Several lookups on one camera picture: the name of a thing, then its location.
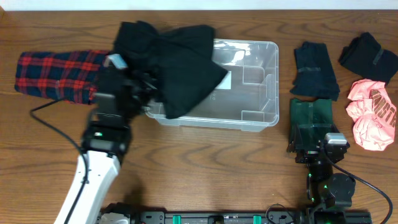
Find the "dark green garment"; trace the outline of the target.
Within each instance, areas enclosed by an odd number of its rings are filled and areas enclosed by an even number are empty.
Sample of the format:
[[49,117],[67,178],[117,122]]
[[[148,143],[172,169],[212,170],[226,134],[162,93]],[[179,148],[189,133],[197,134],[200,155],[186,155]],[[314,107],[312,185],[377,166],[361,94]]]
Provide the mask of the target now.
[[331,132],[333,122],[332,101],[318,99],[313,102],[297,98],[290,101],[289,142],[294,140],[296,125],[300,128],[303,145],[312,147]]

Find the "pink shirt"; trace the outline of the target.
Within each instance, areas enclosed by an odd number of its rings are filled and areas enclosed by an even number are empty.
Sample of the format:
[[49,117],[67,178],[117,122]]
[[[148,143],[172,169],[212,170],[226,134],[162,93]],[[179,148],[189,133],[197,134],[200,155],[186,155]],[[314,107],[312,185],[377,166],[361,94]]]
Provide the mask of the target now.
[[384,151],[394,142],[397,108],[385,83],[362,79],[351,86],[346,112],[353,121],[356,144],[369,151]]

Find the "dark navy garment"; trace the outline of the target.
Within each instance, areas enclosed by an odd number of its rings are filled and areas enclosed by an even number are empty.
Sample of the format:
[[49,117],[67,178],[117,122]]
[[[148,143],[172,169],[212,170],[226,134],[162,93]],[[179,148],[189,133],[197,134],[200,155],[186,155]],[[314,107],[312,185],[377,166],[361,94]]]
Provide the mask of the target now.
[[294,55],[297,76],[290,92],[294,95],[337,101],[340,88],[326,45],[304,42],[294,50]]

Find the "black shirt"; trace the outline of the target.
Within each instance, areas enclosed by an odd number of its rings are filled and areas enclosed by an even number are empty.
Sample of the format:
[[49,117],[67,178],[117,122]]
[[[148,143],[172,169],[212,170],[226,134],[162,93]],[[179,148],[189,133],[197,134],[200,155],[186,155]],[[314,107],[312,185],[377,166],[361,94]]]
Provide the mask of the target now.
[[129,68],[151,75],[155,100],[167,119],[175,119],[201,103],[227,74],[212,60],[214,38],[208,25],[159,32],[143,21],[122,22],[113,50]]

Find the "red navy plaid shirt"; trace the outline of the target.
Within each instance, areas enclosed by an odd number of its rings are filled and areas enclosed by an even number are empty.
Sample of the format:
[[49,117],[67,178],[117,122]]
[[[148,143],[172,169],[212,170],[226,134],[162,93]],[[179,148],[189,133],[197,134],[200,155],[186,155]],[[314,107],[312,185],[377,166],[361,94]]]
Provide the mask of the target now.
[[23,52],[18,62],[14,88],[19,93],[90,105],[96,88],[92,83],[104,69],[107,50],[72,52]]

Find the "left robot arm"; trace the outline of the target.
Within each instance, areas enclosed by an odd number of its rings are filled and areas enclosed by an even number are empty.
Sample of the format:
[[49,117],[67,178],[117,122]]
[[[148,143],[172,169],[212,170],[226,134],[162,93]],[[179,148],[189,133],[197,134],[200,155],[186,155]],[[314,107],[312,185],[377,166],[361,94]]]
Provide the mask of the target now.
[[96,106],[81,137],[75,176],[56,223],[95,223],[132,141],[131,120],[156,93],[149,72],[111,65],[97,76]]

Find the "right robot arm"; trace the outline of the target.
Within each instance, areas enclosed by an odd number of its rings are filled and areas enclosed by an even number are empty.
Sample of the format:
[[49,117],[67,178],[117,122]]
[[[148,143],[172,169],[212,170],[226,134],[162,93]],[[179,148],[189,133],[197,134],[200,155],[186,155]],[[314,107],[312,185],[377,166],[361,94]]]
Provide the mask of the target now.
[[344,159],[350,144],[333,124],[296,124],[287,152],[305,164],[307,197],[312,205],[293,217],[294,223],[346,223],[344,209],[352,206],[356,181],[334,173],[333,166]]

